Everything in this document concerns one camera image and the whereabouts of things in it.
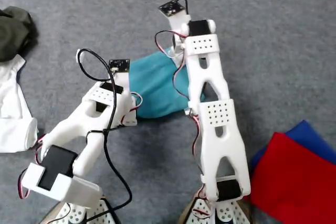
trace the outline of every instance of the white cloth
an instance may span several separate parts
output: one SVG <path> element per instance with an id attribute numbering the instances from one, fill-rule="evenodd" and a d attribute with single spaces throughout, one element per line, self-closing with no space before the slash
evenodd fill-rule
<path id="1" fill-rule="evenodd" d="M 0 152 L 25 151 L 37 140 L 37 120 L 31 116 L 16 82 L 17 72 L 24 64 L 20 55 L 0 62 Z"/>

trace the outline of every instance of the dark green cloth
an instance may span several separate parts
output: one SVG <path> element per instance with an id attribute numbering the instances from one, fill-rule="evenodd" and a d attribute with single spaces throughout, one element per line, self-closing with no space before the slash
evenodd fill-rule
<path id="1" fill-rule="evenodd" d="M 30 14 L 18 7 L 0 10 L 0 62 L 12 60 L 33 38 Z"/>

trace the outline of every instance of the white plastic part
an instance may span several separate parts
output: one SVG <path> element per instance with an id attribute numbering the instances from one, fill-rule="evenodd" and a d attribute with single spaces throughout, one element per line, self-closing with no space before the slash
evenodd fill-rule
<path id="1" fill-rule="evenodd" d="M 216 32 L 216 23 L 212 19 L 208 19 L 207 21 L 208 21 L 210 32 L 214 34 Z"/>
<path id="2" fill-rule="evenodd" d="M 80 49 L 77 49 L 77 53 L 76 53 L 76 62 L 77 62 L 77 63 L 79 63 L 79 62 L 78 62 L 78 57 L 77 57 L 79 51 L 80 51 Z M 85 57 L 85 53 L 82 52 L 82 53 L 80 54 L 80 56 L 79 56 L 79 61 L 80 61 L 80 62 L 83 62 L 84 57 Z"/>
<path id="3" fill-rule="evenodd" d="M 184 35 L 184 36 L 189 35 L 189 25 L 187 23 L 183 23 L 181 25 L 181 34 Z"/>
<path id="4" fill-rule="evenodd" d="M 79 177 L 58 174 L 50 191 L 38 186 L 45 168 L 31 163 L 22 179 L 22 186 L 57 201 L 71 202 L 83 207 L 93 207 L 102 196 L 101 188 Z"/>
<path id="5" fill-rule="evenodd" d="M 184 41 L 185 57 L 219 53 L 219 44 L 216 34 L 187 37 Z"/>
<path id="6" fill-rule="evenodd" d="M 96 204 L 94 207 L 90 209 L 85 209 L 80 206 L 76 206 L 74 204 L 70 204 L 70 213 L 66 215 L 69 212 L 69 206 L 68 204 L 64 204 L 55 219 L 59 219 L 64 217 L 61 220 L 55 221 L 55 224 L 81 224 L 82 221 L 85 219 L 89 219 L 93 217 L 94 215 L 97 215 L 101 212 L 105 212 L 108 210 L 108 207 L 106 206 L 105 201 L 99 200 L 98 204 Z M 87 224 L 116 224 L 111 214 L 106 214 L 101 217 L 98 217 L 97 219 L 94 219 L 92 221 L 87 222 Z"/>
<path id="7" fill-rule="evenodd" d="M 208 20 L 211 32 L 216 30 L 213 20 Z M 239 183 L 241 199 L 250 193 L 250 180 L 245 146 L 240 135 L 233 100 L 229 97 L 227 82 L 222 72 L 219 44 L 216 34 L 189 36 L 184 40 L 185 62 L 189 78 L 188 107 L 198 115 L 202 133 L 201 165 L 204 175 L 205 195 L 210 202 L 218 199 L 217 182 L 236 179 Z M 200 58 L 205 58 L 207 68 L 200 66 Z M 218 96 L 218 101 L 200 102 L 205 83 L 209 83 Z M 222 127 L 223 134 L 217 136 L 216 127 Z M 235 170 L 235 175 L 216 178 L 219 163 L 227 157 Z"/>
<path id="8" fill-rule="evenodd" d="M 101 212 L 105 212 L 108 210 L 108 207 L 105 201 L 100 200 L 99 204 L 96 207 L 87 210 L 87 218 L 91 218 Z M 116 224 L 111 214 L 106 214 L 93 221 L 89 221 L 88 224 Z"/>
<path id="9" fill-rule="evenodd" d="M 190 15 L 186 13 L 185 10 L 178 12 L 177 14 L 168 17 L 168 21 L 171 27 L 171 30 L 180 33 L 182 35 L 187 36 L 189 34 L 189 27 L 186 24 L 191 20 Z M 172 61 L 175 63 L 176 67 L 179 67 L 182 63 L 183 59 L 183 49 L 181 47 L 181 39 L 178 35 L 174 35 L 175 37 L 175 48 L 172 47 L 168 55 L 172 57 Z"/>
<path id="10" fill-rule="evenodd" d="M 186 216 L 185 224 L 215 224 L 215 215 L 221 221 L 221 223 L 232 224 L 249 224 L 249 220 L 240 208 L 236 201 L 222 201 L 215 202 L 215 208 L 210 210 L 208 204 L 202 200 L 197 199 L 195 204 L 191 207 L 191 211 Z M 208 218 L 203 214 L 194 211 L 193 209 L 201 210 L 207 214 L 210 214 Z"/>
<path id="11" fill-rule="evenodd" d="M 219 220 L 229 222 L 233 220 L 234 224 L 249 224 L 249 220 L 236 201 L 216 202 L 216 212 Z"/>
<path id="12" fill-rule="evenodd" d="M 223 157 L 227 157 L 240 185 L 241 196 L 250 194 L 250 180 L 245 154 L 245 146 L 240 135 L 233 100 L 220 100 L 214 102 L 202 102 L 198 106 L 199 122 L 202 131 L 201 165 L 204 176 L 206 197 L 210 201 L 216 201 L 217 181 L 216 178 L 219 163 Z M 223 128 L 223 135 L 217 136 L 216 127 Z"/>
<path id="13" fill-rule="evenodd" d="M 117 108 L 111 128 L 120 124 L 124 115 L 132 125 L 136 125 L 135 111 L 130 110 L 135 106 L 135 99 L 131 96 L 128 73 L 116 73 L 114 75 L 116 85 L 123 87 L 121 94 L 117 93 Z M 43 159 L 51 145 L 63 146 L 79 136 L 86 136 L 91 130 L 101 131 L 107 128 L 113 110 L 113 92 L 102 89 L 102 82 L 96 82 L 84 95 L 82 102 L 56 127 L 43 137 L 41 158 Z M 96 103 L 100 102 L 107 107 L 103 112 L 96 111 Z M 25 188 L 36 191 L 58 201 L 72 203 L 78 206 L 90 208 L 95 206 L 102 196 L 101 188 L 81 177 L 92 168 L 103 149 L 104 136 L 102 133 L 90 133 L 87 137 L 87 145 L 79 154 L 72 166 L 73 178 L 58 174 L 50 191 L 40 188 L 39 181 L 45 168 L 30 164 L 23 180 Z"/>
<path id="14" fill-rule="evenodd" d="M 121 118 L 129 114 L 133 99 L 129 90 L 128 73 L 117 73 L 115 75 L 117 85 L 124 87 L 121 94 L 117 94 L 117 109 L 114 115 L 111 128 L 120 124 Z M 51 145 L 63 146 L 72 139 L 79 136 L 86 136 L 91 130 L 101 131 L 108 126 L 113 110 L 113 92 L 102 89 L 103 82 L 96 84 L 82 98 L 82 103 L 65 120 L 43 138 L 41 158 Z M 96 111 L 96 102 L 107 105 L 100 113 Z M 83 177 L 92 168 L 96 159 L 103 149 L 104 136 L 102 133 L 90 133 L 87 138 L 87 145 L 80 153 L 73 164 L 73 174 Z"/>
<path id="15" fill-rule="evenodd" d="M 85 218 L 86 208 L 75 205 L 75 204 L 70 204 L 70 209 L 71 211 L 67 215 L 69 222 L 73 224 L 80 224 Z"/>

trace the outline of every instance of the red cloth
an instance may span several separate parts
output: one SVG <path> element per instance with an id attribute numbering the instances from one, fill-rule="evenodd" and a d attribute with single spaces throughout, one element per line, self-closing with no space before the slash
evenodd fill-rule
<path id="1" fill-rule="evenodd" d="M 251 179 L 250 200 L 285 224 L 336 223 L 336 166 L 275 133 Z"/>

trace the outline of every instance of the gray carpet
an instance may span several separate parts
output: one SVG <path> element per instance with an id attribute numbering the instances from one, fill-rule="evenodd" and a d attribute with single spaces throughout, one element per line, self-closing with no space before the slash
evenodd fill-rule
<path id="1" fill-rule="evenodd" d="M 75 62 L 77 48 L 110 58 L 155 52 L 153 36 L 169 28 L 157 7 L 169 0 L 0 0 L 28 10 L 39 31 L 19 82 L 42 132 L 76 108 L 93 85 Z M 222 66 L 251 158 L 274 131 L 308 120 L 336 148 L 336 0 L 189 0 L 193 19 L 216 21 Z M 93 60 L 89 69 L 103 74 Z M 134 192 L 118 211 L 123 223 L 175 223 L 200 186 L 191 156 L 193 122 L 176 113 L 110 134 L 116 167 Z M 75 151 L 83 139 L 68 145 Z M 56 203 L 32 193 L 19 200 L 17 176 L 32 152 L 0 154 L 0 223 L 37 223 Z M 88 179 L 113 205 L 126 200 L 104 157 Z M 256 209 L 257 223 L 276 223 Z"/>

